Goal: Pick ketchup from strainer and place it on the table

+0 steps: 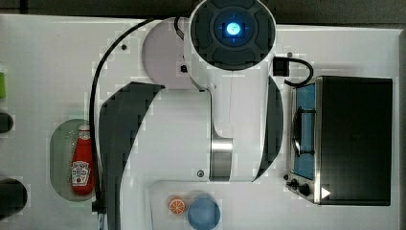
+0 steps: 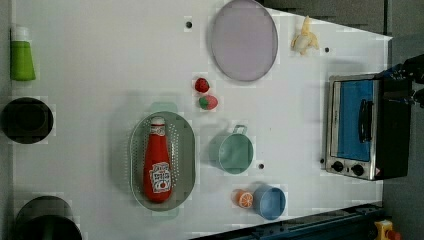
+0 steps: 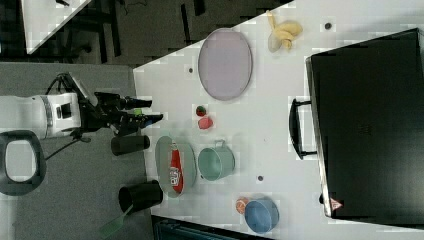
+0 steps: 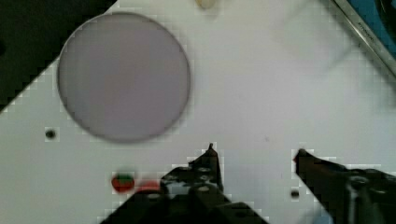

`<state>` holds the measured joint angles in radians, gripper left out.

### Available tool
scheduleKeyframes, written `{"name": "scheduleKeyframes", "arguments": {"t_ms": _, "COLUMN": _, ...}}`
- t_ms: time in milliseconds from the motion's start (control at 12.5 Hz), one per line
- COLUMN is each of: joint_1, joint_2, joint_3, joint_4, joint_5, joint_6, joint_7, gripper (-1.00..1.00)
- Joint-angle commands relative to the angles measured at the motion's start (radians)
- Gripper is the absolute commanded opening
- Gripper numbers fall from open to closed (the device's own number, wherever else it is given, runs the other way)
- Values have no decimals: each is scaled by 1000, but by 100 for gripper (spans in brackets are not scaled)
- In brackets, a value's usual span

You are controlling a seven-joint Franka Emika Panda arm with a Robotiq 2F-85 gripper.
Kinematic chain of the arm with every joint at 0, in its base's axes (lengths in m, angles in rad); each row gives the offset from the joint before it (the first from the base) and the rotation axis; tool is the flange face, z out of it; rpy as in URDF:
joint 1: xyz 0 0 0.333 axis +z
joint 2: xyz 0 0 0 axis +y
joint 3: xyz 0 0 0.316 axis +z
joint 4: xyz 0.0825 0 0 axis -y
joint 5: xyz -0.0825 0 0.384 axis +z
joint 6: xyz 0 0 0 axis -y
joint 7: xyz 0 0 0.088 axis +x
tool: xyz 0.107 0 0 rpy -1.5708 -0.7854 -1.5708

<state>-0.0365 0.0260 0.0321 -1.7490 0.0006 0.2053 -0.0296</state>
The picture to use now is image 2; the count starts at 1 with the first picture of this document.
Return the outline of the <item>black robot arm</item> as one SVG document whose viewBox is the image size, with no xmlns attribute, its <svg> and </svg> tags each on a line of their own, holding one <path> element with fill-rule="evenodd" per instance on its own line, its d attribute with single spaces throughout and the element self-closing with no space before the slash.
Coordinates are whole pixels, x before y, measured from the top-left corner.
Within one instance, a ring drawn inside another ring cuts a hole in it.
<svg viewBox="0 0 424 240">
<path fill-rule="evenodd" d="M 424 55 L 407 59 L 403 64 L 397 64 L 383 73 L 383 78 L 389 81 L 407 81 L 408 83 L 422 84 L 424 76 Z M 423 90 L 402 90 L 385 92 L 383 98 L 388 101 L 407 105 L 424 106 Z"/>
</svg>

